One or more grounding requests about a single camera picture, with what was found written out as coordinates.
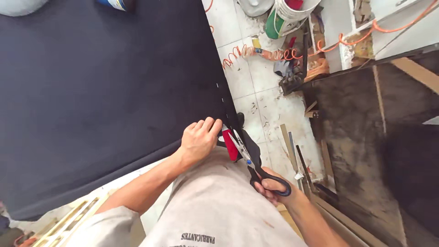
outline right hand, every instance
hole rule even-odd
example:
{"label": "right hand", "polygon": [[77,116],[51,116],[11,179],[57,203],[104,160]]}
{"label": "right hand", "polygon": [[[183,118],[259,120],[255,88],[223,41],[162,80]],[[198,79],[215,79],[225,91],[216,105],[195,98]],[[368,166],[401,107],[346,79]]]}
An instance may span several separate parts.
{"label": "right hand", "polygon": [[267,200],[269,200],[274,206],[277,206],[278,202],[280,202],[282,204],[287,204],[289,201],[291,201],[293,196],[296,193],[296,187],[294,185],[292,185],[290,181],[286,180],[285,178],[283,178],[281,175],[279,175],[277,172],[274,172],[270,168],[262,167],[262,169],[270,175],[282,178],[285,181],[287,181],[291,186],[291,195],[280,196],[280,195],[277,195],[276,193],[271,192],[272,190],[279,190],[281,192],[284,192],[287,190],[287,188],[283,184],[279,183],[278,181],[275,181],[275,180],[269,179],[269,178],[263,179],[261,181],[262,184],[255,182],[256,191],[259,192],[261,195],[263,195],[265,198],[267,198]]}
{"label": "right hand", "polygon": [[177,153],[189,166],[206,158],[215,148],[222,127],[221,119],[214,120],[211,117],[192,123],[184,130]]}

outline black-handled scissors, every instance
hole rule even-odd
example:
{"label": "black-handled scissors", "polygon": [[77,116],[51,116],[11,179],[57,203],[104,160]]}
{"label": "black-handled scissors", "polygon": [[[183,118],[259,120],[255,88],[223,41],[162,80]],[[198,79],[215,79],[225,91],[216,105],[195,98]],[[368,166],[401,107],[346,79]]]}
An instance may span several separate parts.
{"label": "black-handled scissors", "polygon": [[258,182],[259,184],[262,185],[261,183],[261,179],[259,178],[258,174],[261,176],[262,179],[273,179],[278,181],[279,183],[283,184],[285,186],[285,188],[287,188],[285,191],[279,191],[279,190],[273,190],[274,193],[276,193],[277,195],[280,196],[289,196],[291,194],[291,186],[290,184],[285,181],[284,179],[281,179],[280,177],[276,177],[273,176],[271,174],[268,174],[266,171],[264,171],[261,168],[261,165],[255,165],[255,163],[252,161],[252,158],[250,157],[250,154],[248,153],[247,149],[244,146],[244,143],[242,142],[241,138],[239,137],[238,133],[236,132],[236,130],[233,130],[235,135],[236,135],[236,139],[233,138],[233,136],[229,133],[230,138],[232,139],[233,143],[235,144],[236,148],[238,149],[239,153],[242,155],[242,157],[245,159],[246,163],[247,163],[247,168],[248,171],[251,174],[251,179],[250,179],[250,184],[255,187],[255,182]]}

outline navy velvet fabric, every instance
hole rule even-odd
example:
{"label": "navy velvet fabric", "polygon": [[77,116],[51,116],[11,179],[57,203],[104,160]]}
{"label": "navy velvet fabric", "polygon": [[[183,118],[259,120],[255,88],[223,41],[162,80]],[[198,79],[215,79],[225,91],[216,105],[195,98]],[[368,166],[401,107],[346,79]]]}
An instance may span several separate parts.
{"label": "navy velvet fabric", "polygon": [[202,2],[126,13],[52,0],[0,16],[0,200],[35,219],[180,145],[208,116],[238,129]]}

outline scissor blade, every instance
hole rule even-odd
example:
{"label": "scissor blade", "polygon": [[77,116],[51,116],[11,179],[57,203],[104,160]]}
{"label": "scissor blade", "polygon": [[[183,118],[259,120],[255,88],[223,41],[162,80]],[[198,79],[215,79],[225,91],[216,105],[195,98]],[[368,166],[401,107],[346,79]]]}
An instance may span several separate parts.
{"label": "scissor blade", "polygon": [[[246,152],[244,145],[238,144],[238,142],[235,140],[235,138],[233,138],[233,136],[230,133],[229,133],[229,136],[230,136],[230,139],[232,139],[233,144],[235,144],[235,147],[238,149],[241,156],[246,160],[252,161],[252,159],[250,158],[250,155]],[[249,164],[249,166],[253,169],[255,168],[255,165],[253,164],[253,162],[251,164]]]}

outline white bucket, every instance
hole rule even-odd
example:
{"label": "white bucket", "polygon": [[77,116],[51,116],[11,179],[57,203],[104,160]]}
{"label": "white bucket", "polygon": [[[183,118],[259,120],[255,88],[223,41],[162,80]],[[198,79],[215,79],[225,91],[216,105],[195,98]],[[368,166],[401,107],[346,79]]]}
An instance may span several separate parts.
{"label": "white bucket", "polygon": [[275,0],[265,24],[265,32],[272,39],[278,39],[299,29],[320,0],[304,0],[301,10],[288,7],[285,0]]}

